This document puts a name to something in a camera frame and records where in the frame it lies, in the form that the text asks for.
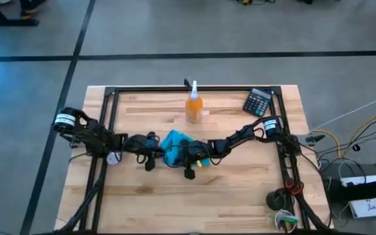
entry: orange juice bottle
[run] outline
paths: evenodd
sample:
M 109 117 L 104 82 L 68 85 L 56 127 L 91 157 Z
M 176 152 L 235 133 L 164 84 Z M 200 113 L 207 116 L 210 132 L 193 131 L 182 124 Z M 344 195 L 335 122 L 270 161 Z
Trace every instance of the orange juice bottle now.
M 185 103 L 185 113 L 190 122 L 199 122 L 202 118 L 202 99 L 196 90 L 196 81 L 193 81 L 193 90 Z

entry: blue cloth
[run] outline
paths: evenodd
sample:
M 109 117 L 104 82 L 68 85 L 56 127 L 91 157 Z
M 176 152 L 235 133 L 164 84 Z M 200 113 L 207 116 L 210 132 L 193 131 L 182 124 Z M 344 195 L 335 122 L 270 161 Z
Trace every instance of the blue cloth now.
M 162 161 L 166 161 L 171 166 L 175 166 L 181 161 L 181 148 L 178 147 L 178 145 L 180 145 L 181 140 L 193 141 L 192 138 L 189 138 L 187 135 L 179 133 L 178 131 L 171 130 L 169 132 L 169 134 L 161 143 L 161 148 L 167 151 Z M 201 164 L 203 166 L 209 166 L 210 161 L 208 159 L 204 159 L 201 160 Z

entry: electronic device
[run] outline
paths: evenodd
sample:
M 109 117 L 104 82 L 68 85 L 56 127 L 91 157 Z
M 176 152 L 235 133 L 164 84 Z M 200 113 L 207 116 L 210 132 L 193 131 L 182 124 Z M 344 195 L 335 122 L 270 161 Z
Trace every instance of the electronic device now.
M 271 102 L 272 94 L 253 88 L 246 98 L 243 110 L 257 117 L 262 117 Z

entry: gray floor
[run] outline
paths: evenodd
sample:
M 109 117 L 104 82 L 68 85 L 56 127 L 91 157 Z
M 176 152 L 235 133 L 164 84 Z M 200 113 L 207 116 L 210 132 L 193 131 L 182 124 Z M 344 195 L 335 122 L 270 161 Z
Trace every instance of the gray floor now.
M 72 55 L 89 0 L 52 0 L 36 28 L 0 28 L 0 56 Z M 18 4 L 1 7 L 16 16 Z M 81 54 L 376 50 L 376 1 L 97 0 Z M 18 234 L 68 61 L 0 63 L 0 230 Z M 298 84 L 310 128 L 376 100 L 376 56 L 79 61 L 66 105 L 90 85 Z M 376 104 L 323 126 L 341 142 Z M 318 149 L 333 142 L 323 140 Z M 349 153 L 376 163 L 376 141 Z M 53 228 L 71 154 L 57 139 L 32 232 Z M 341 226 L 342 221 L 335 221 Z M 376 222 L 340 230 L 376 234 Z

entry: wooden table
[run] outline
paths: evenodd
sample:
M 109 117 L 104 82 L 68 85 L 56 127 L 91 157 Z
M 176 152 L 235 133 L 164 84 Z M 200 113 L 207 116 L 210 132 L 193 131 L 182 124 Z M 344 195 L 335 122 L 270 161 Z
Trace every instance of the wooden table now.
M 281 87 L 291 133 L 307 134 L 298 87 Z M 103 94 L 104 87 L 88 87 L 83 110 L 90 117 L 99 117 Z M 185 120 L 186 92 L 120 93 L 114 131 L 130 135 L 155 131 L 164 139 L 176 129 L 193 139 L 206 140 L 225 138 L 256 120 L 242 111 L 247 92 L 200 95 L 204 117 L 201 123 L 192 124 Z M 83 148 L 76 149 L 73 155 L 83 152 Z M 312 152 L 303 152 L 316 163 Z M 70 164 L 56 228 L 62 227 L 82 202 L 90 162 L 90 157 L 80 157 Z M 267 193 L 283 186 L 275 144 L 248 141 L 219 166 L 195 168 L 192 181 L 184 178 L 182 168 L 156 163 L 155 169 L 146 172 L 129 153 L 119 165 L 108 167 L 100 233 L 276 232 L 268 225 L 271 209 L 265 203 Z M 302 157 L 298 158 L 298 168 L 306 200 L 327 222 L 328 203 L 317 171 Z

